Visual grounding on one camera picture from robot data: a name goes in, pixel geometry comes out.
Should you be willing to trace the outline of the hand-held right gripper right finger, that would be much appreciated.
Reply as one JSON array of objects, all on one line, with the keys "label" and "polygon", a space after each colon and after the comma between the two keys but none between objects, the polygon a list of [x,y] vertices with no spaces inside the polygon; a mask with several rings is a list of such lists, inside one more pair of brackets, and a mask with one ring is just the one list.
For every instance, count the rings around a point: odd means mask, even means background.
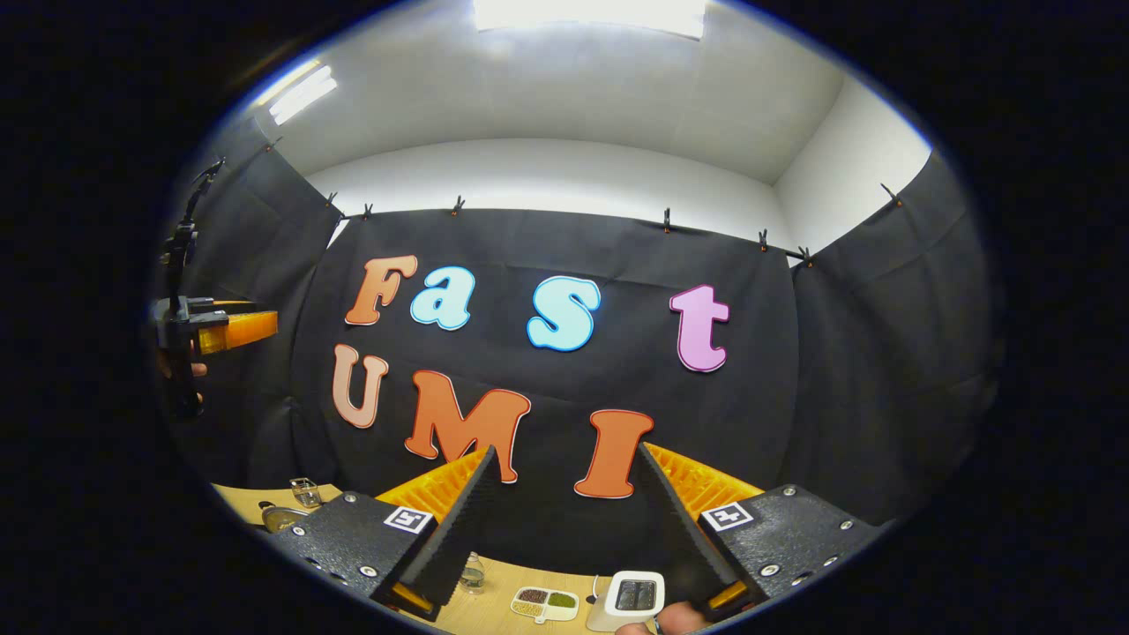
[{"label": "hand-held right gripper right finger", "polygon": [[660,502],[660,568],[669,601],[734,616],[798,594],[883,534],[797,485],[768,490],[642,443],[641,482]]}]

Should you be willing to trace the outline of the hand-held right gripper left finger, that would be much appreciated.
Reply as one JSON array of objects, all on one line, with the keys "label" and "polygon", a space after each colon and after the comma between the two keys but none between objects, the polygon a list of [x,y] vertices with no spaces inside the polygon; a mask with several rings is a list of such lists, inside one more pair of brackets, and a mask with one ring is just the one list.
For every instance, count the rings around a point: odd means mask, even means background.
[{"label": "hand-held right gripper left finger", "polygon": [[504,492],[495,447],[437,467],[383,498],[344,492],[269,543],[356,599],[435,621]]}]

